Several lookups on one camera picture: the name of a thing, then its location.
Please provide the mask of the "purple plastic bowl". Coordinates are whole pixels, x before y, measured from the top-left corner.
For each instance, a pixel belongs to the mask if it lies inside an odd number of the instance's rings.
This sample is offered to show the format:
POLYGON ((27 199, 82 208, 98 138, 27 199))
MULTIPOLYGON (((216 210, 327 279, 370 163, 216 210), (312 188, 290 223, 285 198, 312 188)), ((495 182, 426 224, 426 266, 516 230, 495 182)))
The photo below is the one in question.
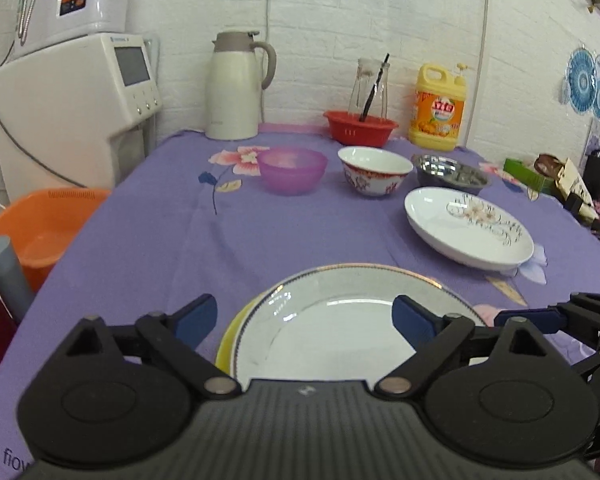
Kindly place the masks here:
POLYGON ((258 154, 263 186, 280 195, 312 192, 324 177, 328 159, 309 148, 276 146, 258 154))

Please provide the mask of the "white gold-rimmed plate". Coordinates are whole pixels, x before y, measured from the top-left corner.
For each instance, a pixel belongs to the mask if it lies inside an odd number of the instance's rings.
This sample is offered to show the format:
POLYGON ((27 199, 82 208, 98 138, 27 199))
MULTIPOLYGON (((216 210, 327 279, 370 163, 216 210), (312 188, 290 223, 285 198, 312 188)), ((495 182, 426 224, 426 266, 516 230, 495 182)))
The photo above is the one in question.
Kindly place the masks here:
POLYGON ((320 266, 273 286, 250 310, 234 340, 233 377, 243 387, 253 379, 373 385, 415 352, 392 324, 400 295, 439 316, 482 322, 451 289, 412 271, 371 263, 320 266))

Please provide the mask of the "white floral plate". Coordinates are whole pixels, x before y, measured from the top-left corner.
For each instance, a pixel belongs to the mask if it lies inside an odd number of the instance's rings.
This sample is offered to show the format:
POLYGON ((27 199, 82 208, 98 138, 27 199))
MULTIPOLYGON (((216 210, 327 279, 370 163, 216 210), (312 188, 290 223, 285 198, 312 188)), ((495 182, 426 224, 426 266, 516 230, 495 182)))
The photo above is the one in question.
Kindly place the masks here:
POLYGON ((425 186, 405 196, 404 209, 425 243, 463 266, 509 271, 533 256, 534 241, 524 225, 479 196, 425 186))

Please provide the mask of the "grey pipe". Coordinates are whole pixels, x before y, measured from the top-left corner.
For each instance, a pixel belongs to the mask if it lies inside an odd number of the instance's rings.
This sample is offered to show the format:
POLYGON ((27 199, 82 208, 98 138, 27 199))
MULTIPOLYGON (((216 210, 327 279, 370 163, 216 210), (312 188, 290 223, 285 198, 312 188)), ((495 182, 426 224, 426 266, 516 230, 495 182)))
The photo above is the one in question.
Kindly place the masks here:
POLYGON ((12 240, 0 235, 0 296, 14 321, 19 324, 34 300, 12 240))

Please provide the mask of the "orange plastic basin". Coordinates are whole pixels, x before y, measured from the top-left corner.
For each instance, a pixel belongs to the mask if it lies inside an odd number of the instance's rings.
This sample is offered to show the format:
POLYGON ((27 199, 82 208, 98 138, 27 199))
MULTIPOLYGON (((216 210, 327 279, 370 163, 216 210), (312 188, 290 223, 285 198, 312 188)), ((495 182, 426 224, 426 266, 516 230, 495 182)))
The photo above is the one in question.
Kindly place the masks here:
POLYGON ((6 235, 34 292, 110 191, 101 188, 48 188, 18 198, 0 212, 6 235))

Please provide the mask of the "purple floral tablecloth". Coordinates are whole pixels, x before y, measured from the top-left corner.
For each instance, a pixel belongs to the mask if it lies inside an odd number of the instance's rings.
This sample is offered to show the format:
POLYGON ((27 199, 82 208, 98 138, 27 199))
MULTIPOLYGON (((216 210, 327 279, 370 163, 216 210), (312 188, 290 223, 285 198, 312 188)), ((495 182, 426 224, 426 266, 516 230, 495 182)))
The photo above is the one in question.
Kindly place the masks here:
POLYGON ((482 272, 439 255, 413 231, 403 202, 415 176, 388 197, 369 198, 347 182, 339 146, 326 136, 262 133, 253 145, 312 148, 327 157, 326 174, 309 194, 274 194, 258 178, 221 164, 224 143, 183 131, 161 143, 91 216, 1 362, 0 479, 14 478, 31 460, 16 422, 21 393, 84 316, 125 325, 210 294, 218 324, 199 348, 210 359, 252 298, 288 276, 344 262, 400 266, 470 304, 513 307, 482 272))

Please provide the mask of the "stainless steel bowl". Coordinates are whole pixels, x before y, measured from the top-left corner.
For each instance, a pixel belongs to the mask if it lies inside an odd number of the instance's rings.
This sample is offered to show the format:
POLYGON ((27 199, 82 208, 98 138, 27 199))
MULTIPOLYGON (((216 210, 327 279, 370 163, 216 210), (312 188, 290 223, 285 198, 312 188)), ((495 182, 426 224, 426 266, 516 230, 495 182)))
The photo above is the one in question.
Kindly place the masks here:
POLYGON ((490 185, 485 172, 455 159, 433 154, 412 157, 420 186, 452 188, 464 193, 479 195, 490 185))

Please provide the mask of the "red plastic colander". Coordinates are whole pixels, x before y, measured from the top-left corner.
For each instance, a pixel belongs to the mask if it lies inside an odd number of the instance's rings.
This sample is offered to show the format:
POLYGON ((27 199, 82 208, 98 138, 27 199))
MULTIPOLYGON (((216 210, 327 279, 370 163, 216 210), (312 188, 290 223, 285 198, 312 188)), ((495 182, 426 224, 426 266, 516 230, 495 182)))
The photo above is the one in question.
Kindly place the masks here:
POLYGON ((358 115, 342 110, 328 110, 323 116, 328 121, 332 138, 347 146, 382 148, 390 134, 398 128, 398 124, 390 119, 367 116, 361 122, 358 115))

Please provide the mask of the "yellow dish soap bottle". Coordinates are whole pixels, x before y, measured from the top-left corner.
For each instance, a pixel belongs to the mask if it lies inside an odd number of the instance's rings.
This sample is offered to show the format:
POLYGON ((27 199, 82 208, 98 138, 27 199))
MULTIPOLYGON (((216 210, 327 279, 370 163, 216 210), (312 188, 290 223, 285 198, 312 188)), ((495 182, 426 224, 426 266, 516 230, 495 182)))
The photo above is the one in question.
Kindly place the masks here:
POLYGON ((456 70, 428 63, 418 72, 407 139, 420 148, 453 151, 460 138, 467 96, 465 64, 456 70))

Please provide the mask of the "yellow plastic plate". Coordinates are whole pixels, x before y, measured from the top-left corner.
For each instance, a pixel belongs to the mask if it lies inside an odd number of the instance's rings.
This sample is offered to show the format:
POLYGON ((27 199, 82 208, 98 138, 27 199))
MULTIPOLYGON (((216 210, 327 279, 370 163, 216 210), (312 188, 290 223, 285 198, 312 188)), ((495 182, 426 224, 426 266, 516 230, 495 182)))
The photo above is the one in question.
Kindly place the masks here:
POLYGON ((242 326, 242 321, 249 314, 250 310, 255 307, 265 296, 265 293, 262 292, 261 295, 253 298, 249 304, 246 304, 245 307, 242 308, 232 319, 230 325, 225 330, 219 345, 218 352, 216 352, 214 365, 222 372, 227 375, 233 376, 232 372, 232 355, 233 355, 233 346, 236 334, 242 326))

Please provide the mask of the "blue wall decoration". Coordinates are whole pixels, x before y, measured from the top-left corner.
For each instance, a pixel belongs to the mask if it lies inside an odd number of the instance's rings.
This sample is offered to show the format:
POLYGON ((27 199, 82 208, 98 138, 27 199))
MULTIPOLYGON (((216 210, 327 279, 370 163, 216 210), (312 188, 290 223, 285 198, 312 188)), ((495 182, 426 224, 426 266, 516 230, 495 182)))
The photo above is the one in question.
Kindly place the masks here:
POLYGON ((600 54, 586 47, 574 49, 568 58, 560 99, 579 115, 600 120, 600 54))

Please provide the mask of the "white red-patterned bowl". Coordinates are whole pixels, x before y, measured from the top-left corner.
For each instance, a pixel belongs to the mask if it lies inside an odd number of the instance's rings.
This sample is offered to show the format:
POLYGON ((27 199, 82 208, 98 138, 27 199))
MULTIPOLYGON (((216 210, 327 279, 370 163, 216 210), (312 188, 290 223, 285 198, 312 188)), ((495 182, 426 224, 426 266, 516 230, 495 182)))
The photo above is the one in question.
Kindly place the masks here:
POLYGON ((368 146, 340 148, 338 158, 350 187, 368 197, 393 194, 414 169, 404 156, 368 146))

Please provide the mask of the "white water dispenser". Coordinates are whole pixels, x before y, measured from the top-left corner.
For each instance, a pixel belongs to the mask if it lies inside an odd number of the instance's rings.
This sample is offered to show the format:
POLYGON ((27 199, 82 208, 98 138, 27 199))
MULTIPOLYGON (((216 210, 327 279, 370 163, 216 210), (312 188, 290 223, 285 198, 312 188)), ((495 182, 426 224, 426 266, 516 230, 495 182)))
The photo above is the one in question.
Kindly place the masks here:
POLYGON ((121 183, 156 147, 162 107, 140 35, 96 34, 0 67, 0 166, 9 200, 121 183))

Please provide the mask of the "white thermos jug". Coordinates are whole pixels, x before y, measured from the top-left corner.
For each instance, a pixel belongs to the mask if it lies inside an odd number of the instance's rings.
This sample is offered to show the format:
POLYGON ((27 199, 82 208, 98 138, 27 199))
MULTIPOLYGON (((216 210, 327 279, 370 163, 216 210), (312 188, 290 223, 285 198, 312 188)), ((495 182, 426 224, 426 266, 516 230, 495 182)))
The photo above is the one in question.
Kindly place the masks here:
POLYGON ((215 40, 206 83, 208 139, 240 141, 258 135, 262 93, 277 68, 275 49, 258 41, 257 30, 219 32, 215 40))

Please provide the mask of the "green box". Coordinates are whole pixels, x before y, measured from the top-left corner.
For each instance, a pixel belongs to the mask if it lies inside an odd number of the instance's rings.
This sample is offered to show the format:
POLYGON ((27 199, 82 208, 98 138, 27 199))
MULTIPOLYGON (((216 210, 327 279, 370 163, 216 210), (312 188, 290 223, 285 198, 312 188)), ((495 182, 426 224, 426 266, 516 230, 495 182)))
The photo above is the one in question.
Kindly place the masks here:
POLYGON ((517 181, 535 192, 550 195, 554 191, 555 185, 553 179, 539 174, 522 160, 506 158, 503 169, 517 181))

